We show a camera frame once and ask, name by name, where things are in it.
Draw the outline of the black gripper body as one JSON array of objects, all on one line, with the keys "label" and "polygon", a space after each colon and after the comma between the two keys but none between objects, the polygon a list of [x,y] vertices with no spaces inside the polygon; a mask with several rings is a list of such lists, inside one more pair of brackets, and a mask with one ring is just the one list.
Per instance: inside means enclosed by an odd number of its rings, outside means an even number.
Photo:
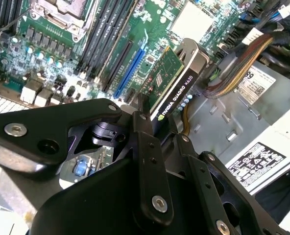
[{"label": "black gripper body", "polygon": [[194,186],[176,170],[166,170],[150,122],[134,121],[117,161],[47,200],[31,233],[206,235]]}]

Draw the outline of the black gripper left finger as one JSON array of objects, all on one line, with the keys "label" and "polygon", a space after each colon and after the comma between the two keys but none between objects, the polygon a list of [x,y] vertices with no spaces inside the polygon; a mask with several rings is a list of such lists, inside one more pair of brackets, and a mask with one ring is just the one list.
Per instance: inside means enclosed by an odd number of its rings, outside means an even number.
[{"label": "black gripper left finger", "polygon": [[59,173],[65,161],[110,146],[116,162],[134,121],[151,124],[144,107],[129,114],[105,98],[0,114],[0,166],[37,215],[64,190]]}]

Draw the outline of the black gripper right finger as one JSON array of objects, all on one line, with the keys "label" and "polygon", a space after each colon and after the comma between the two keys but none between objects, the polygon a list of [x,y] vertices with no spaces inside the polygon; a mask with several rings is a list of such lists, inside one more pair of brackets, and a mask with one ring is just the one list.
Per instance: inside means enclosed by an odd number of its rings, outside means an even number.
[{"label": "black gripper right finger", "polygon": [[284,235],[286,232],[210,152],[198,155],[191,140],[177,134],[174,164],[196,191],[208,235]]}]

